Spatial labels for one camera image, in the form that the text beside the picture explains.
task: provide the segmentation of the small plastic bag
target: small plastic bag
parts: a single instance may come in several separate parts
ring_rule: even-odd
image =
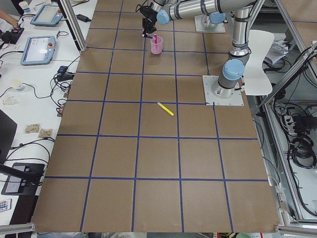
[[[39,133],[41,124],[26,124],[24,132],[25,134]]]
[[[53,129],[40,129],[39,132],[39,138],[47,138],[47,137],[52,137],[53,134]]]
[[[19,101],[14,96],[6,95],[5,98],[3,98],[2,103],[3,105],[14,105],[18,104]]]

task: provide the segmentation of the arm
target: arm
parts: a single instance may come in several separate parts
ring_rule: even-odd
[[[7,23],[10,23],[12,26],[16,26],[18,21],[10,16],[8,13],[0,9],[0,18],[5,20]]]
[[[229,98],[236,83],[244,73],[248,62],[250,49],[248,38],[250,20],[257,15],[257,7],[264,0],[153,0],[149,6],[140,7],[143,18],[143,37],[156,31],[155,22],[166,25],[170,21],[180,20],[196,15],[211,15],[211,13],[225,13],[235,11],[232,46],[229,49],[229,58],[225,63],[222,74],[212,86],[212,92],[220,98]]]

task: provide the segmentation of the person's hand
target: person's hand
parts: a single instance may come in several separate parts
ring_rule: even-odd
[[[11,25],[14,26],[14,27],[17,26],[18,25],[18,20],[13,19],[12,22],[11,22]]]

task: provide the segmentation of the yellow highlighter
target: yellow highlighter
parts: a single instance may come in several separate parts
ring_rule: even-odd
[[[170,114],[171,116],[174,115],[174,113],[172,113],[166,106],[164,106],[162,103],[158,103],[158,105],[163,108],[168,114]]]

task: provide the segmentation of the blue tape line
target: blue tape line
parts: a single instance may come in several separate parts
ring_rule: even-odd
[[[95,11],[95,12],[108,12],[108,13],[133,13],[133,14],[141,14],[135,11]]]
[[[44,176],[46,179],[89,179],[89,176]]]
[[[143,82],[144,82],[144,65],[145,65],[145,52],[146,52],[146,41],[143,44],[143,63],[142,63],[142,78],[141,78],[141,95],[140,95],[140,108],[139,108],[139,123],[138,123],[138,139],[137,139],[137,149],[135,158],[135,171],[134,171],[134,186],[133,186],[133,203],[132,203],[132,222],[131,222],[131,232],[134,231],[134,215],[135,215],[135,196],[136,196],[136,186],[137,186],[137,173],[138,173],[138,156],[140,147],[140,131],[141,131],[141,114],[142,114],[142,98],[143,98]]]
[[[121,0],[121,9],[120,9],[120,11],[122,10],[122,6],[123,6],[123,0]],[[120,17],[121,17],[121,13],[119,15],[117,27],[119,27]],[[117,35],[118,35],[118,30],[116,31],[116,34],[115,34],[113,47],[115,46]],[[111,54],[109,72],[111,72],[112,60],[113,60],[113,54]],[[110,77],[110,74],[108,74],[108,79],[107,79],[107,83],[106,83],[106,90],[105,90],[105,94],[104,94],[104,101],[106,100],[106,94],[107,94],[107,88],[108,88],[108,83],[109,83],[109,77]],[[90,178],[91,178],[92,173],[93,173],[93,167],[94,167],[94,162],[95,162],[95,156],[96,156],[96,150],[97,150],[98,139],[99,139],[99,134],[100,134],[100,128],[101,128],[101,123],[102,123],[103,114],[104,114],[104,108],[105,108],[105,102],[103,102],[102,111],[101,111],[101,115],[100,115],[98,133],[97,133],[97,137],[96,137],[96,143],[95,143],[95,148],[94,148],[94,153],[93,153],[93,159],[92,159],[91,167],[90,167],[90,174],[89,174]],[[84,225],[84,220],[85,220],[85,213],[86,213],[86,207],[87,207],[87,201],[88,201],[88,195],[89,195],[89,189],[90,189],[90,182],[91,182],[90,178],[88,180],[88,186],[87,186],[87,191],[86,191],[85,203],[84,203],[83,214],[82,214],[82,219],[81,219],[81,224],[80,224],[80,231],[83,230],[83,225]]]
[[[90,103],[141,103],[140,101],[108,101],[108,100],[82,100],[82,99],[68,99],[69,102],[90,102]],[[157,102],[142,102],[146,104],[157,104]],[[161,102],[162,104],[181,104],[181,105],[205,105],[205,103],[174,103],[174,102]]]
[[[317,23],[317,21],[292,21],[292,22]]]
[[[90,136],[97,137],[97,135],[88,134],[57,134],[58,136]],[[257,138],[217,138],[217,137],[187,137],[187,136],[150,136],[150,135],[102,135],[99,134],[98,137],[123,137],[123,138],[152,138],[152,139],[193,139],[193,140],[257,140]]]
[[[76,73],[97,73],[97,74],[119,74],[119,75],[158,75],[158,76],[175,76],[175,74],[164,73],[118,73],[118,72],[93,72],[93,71],[77,71]],[[176,74],[184,77],[201,77],[197,74]]]
[[[220,156],[220,163],[221,163],[221,171],[222,171],[222,176],[223,176],[224,192],[225,192],[225,195],[226,195],[226,202],[227,202],[227,208],[228,208],[228,215],[229,215],[231,232],[233,232],[232,216],[231,216],[231,210],[230,210],[230,204],[229,204],[227,184],[226,184],[226,181],[225,181],[226,178],[225,178],[224,167],[223,167],[223,160],[222,160],[222,153],[221,153],[221,146],[220,146],[220,139],[219,139],[219,131],[218,131],[218,123],[217,123],[217,115],[216,115],[216,110],[215,110],[214,103],[213,103],[212,109],[213,109],[214,123],[215,123],[216,134],[217,134],[218,149],[219,149],[219,156]]]
[[[183,190],[182,190],[182,170],[180,156],[180,133],[179,133],[179,113],[178,113],[178,89],[177,89],[177,60],[176,60],[176,43],[175,43],[175,24],[173,21],[173,43],[174,43],[174,64],[175,64],[175,89],[176,89],[176,116],[177,116],[177,149],[178,149],[178,171],[179,171],[179,195],[180,195],[180,215],[182,232],[185,231],[184,226],[184,210],[183,210]]]
[[[88,46],[87,48],[90,49],[97,49],[97,50],[119,50],[119,51],[143,51],[141,49],[121,49],[121,48],[106,48],[106,47],[93,47],[93,46]],[[203,52],[203,51],[169,51],[169,50],[164,50],[164,52],[176,52],[176,53],[198,53],[198,54],[205,54],[207,58],[207,53],[209,54],[222,54],[222,55],[227,55],[228,52]]]
[[[99,176],[45,176],[46,179],[100,179],[100,180],[149,180],[149,181],[225,181],[225,182],[268,182],[267,179],[222,179],[222,178],[130,178]]]
[[[208,66],[208,56],[207,56],[207,49],[206,49],[206,41],[205,41],[205,34],[204,33],[203,33],[203,42],[204,42],[205,58],[206,58],[206,65],[207,65],[207,75],[210,75],[209,66]]]

